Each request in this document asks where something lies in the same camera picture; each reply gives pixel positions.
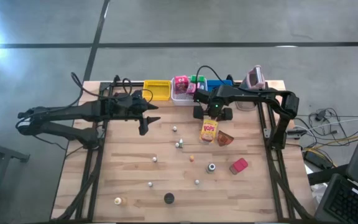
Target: red cube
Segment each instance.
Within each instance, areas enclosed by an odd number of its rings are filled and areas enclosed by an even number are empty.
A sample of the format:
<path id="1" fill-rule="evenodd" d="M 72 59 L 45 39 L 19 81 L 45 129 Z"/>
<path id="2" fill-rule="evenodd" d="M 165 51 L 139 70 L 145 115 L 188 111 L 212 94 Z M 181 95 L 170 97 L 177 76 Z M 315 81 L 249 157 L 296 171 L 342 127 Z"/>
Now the red cube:
<path id="1" fill-rule="evenodd" d="M 240 173 L 242 170 L 244 170 L 245 168 L 247 168 L 248 166 L 248 162 L 241 158 L 239 160 L 237 160 L 235 163 L 233 163 L 232 166 L 230 166 L 230 171 L 236 175 L 238 173 Z"/>

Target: blue bin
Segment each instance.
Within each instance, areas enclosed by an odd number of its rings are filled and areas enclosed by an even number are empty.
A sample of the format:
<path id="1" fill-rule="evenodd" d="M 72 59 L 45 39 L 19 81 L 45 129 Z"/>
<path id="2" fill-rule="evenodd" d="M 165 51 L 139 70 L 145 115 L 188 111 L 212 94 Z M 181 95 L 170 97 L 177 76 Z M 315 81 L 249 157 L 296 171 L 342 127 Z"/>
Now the blue bin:
<path id="1" fill-rule="evenodd" d="M 233 86 L 233 82 L 231 80 L 223 80 L 224 84 Z M 207 80 L 207 90 L 212 91 L 214 88 L 219 87 L 222 85 L 222 82 L 220 80 Z"/>

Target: brown object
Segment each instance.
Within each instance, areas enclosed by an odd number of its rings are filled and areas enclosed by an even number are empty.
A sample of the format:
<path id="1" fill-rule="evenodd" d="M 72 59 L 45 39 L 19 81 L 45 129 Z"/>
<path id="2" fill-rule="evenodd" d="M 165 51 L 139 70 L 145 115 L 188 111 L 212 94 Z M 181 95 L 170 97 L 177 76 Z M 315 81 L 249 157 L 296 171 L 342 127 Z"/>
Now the brown object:
<path id="1" fill-rule="evenodd" d="M 223 131 L 218 131 L 218 144 L 219 146 L 227 146 L 232 143 L 234 138 Z"/>
<path id="2" fill-rule="evenodd" d="M 282 81 L 268 84 L 269 87 L 284 90 Z M 85 82 L 84 87 L 92 93 L 98 93 L 99 85 L 100 82 Z M 114 91 L 117 90 L 123 92 L 121 87 L 114 87 Z M 95 99 L 84 93 L 80 104 Z M 193 107 L 174 106 L 171 101 L 154 101 L 153 104 L 160 108 L 146 111 L 144 115 L 160 116 L 161 119 L 150 124 L 145 136 L 139 135 L 139 122 L 109 122 L 94 222 L 277 221 L 257 110 L 239 111 L 234 103 L 230 104 L 233 120 L 219 122 L 219 128 L 236 133 L 236 140 L 222 149 L 217 144 L 205 145 L 200 142 L 202 121 L 193 118 Z M 177 126 L 186 125 L 181 138 L 186 139 L 188 145 L 180 151 L 172 147 L 178 139 L 177 133 L 172 131 L 173 122 Z M 74 122 L 75 128 L 91 126 L 92 123 L 82 119 Z M 80 146 L 78 141 L 71 141 L 67 153 Z M 78 193 L 86 152 L 77 151 L 65 160 L 52 218 L 61 215 Z M 282 152 L 291 191 L 306 210 L 314 214 L 313 198 L 299 147 L 286 146 Z M 97 151 L 94 151 L 91 171 L 96 155 Z M 157 155 L 159 162 L 156 166 L 150 160 Z M 191 155 L 197 157 L 199 162 L 190 163 Z M 246 172 L 233 175 L 229 167 L 245 155 L 249 163 Z M 212 161 L 217 169 L 214 174 L 208 174 L 205 168 Z M 195 185 L 195 179 L 202 184 Z M 151 180 L 155 183 L 152 190 L 147 185 Z M 284 194 L 279 191 L 284 216 L 288 217 Z M 168 192 L 175 196 L 175 202 L 171 205 L 163 200 Z M 89 190 L 86 194 L 83 214 L 88 213 L 90 193 Z M 126 206 L 116 206 L 116 197 L 126 198 Z"/>

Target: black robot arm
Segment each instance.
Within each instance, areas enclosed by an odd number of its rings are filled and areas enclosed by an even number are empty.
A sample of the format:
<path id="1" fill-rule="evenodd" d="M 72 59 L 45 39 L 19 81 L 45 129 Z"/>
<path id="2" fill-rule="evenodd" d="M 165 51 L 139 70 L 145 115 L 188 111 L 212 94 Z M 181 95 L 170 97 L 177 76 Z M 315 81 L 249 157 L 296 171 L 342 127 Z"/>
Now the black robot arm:
<path id="1" fill-rule="evenodd" d="M 87 149 L 99 146 L 98 132 L 96 128 L 77 129 L 51 121 L 71 119 L 83 119 L 85 121 L 100 122 L 110 120 L 139 120 L 139 134 L 145 135 L 149 130 L 148 124 L 160 119 L 159 117 L 143 117 L 146 110 L 156 110 L 157 106 L 146 102 L 142 92 L 136 90 L 131 96 L 126 93 L 114 95 L 112 98 L 89 101 L 80 106 L 46 108 L 36 107 L 19 113 L 21 121 L 16 125 L 17 130 L 23 135 L 38 135 L 41 133 L 52 134 L 79 140 Z"/>
<path id="2" fill-rule="evenodd" d="M 282 97 L 281 104 L 276 99 L 276 96 Z M 278 91 L 273 88 L 268 90 L 244 90 L 229 85 L 221 85 L 212 92 L 196 90 L 194 101 L 207 104 L 205 111 L 200 106 L 195 106 L 193 112 L 195 118 L 203 119 L 204 115 L 208 115 L 218 121 L 232 119 L 231 109 L 223 109 L 223 106 L 229 106 L 233 101 L 261 102 L 270 105 L 274 112 L 280 115 L 278 124 L 272 130 L 269 139 L 272 149 L 283 149 L 285 147 L 287 138 L 285 130 L 290 120 L 296 117 L 299 105 L 299 98 L 290 91 Z"/>

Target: orange snack bag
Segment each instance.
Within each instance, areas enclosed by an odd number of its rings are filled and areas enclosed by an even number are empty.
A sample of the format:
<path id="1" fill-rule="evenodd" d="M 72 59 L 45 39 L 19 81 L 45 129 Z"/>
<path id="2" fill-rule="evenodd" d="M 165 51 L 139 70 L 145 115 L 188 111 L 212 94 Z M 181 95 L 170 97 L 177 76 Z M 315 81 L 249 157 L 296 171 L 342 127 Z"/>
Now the orange snack bag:
<path id="1" fill-rule="evenodd" d="M 218 122 L 205 119 L 201 128 L 200 140 L 203 142 L 213 142 L 218 128 Z"/>

